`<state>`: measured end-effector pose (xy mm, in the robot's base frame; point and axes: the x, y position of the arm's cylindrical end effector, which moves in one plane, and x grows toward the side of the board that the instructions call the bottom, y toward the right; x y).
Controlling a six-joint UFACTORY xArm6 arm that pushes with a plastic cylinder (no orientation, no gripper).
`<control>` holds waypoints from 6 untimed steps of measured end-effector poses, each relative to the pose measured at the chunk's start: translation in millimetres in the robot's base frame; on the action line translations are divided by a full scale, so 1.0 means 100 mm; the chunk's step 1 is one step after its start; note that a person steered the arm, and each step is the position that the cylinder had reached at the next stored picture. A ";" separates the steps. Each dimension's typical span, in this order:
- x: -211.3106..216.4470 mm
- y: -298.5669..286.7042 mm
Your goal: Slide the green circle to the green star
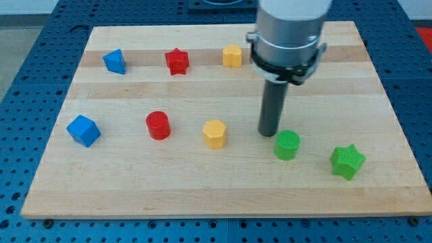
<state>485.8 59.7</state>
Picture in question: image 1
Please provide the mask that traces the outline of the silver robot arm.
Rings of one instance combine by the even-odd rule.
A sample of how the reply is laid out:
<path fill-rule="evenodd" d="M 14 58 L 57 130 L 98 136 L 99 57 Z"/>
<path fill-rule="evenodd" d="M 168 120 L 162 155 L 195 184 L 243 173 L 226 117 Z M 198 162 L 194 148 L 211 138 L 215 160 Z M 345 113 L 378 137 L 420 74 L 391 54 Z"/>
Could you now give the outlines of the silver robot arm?
<path fill-rule="evenodd" d="M 246 35 L 254 70 L 276 85 L 301 85 L 317 70 L 327 45 L 320 43 L 331 0 L 259 0 Z"/>

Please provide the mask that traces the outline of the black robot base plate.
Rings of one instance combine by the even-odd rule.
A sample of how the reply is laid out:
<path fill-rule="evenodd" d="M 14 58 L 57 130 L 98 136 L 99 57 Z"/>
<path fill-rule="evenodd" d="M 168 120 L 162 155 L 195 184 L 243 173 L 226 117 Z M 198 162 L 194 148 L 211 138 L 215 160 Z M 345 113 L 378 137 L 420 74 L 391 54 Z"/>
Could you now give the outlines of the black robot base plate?
<path fill-rule="evenodd" d="M 257 0 L 188 0 L 188 11 L 256 9 Z"/>

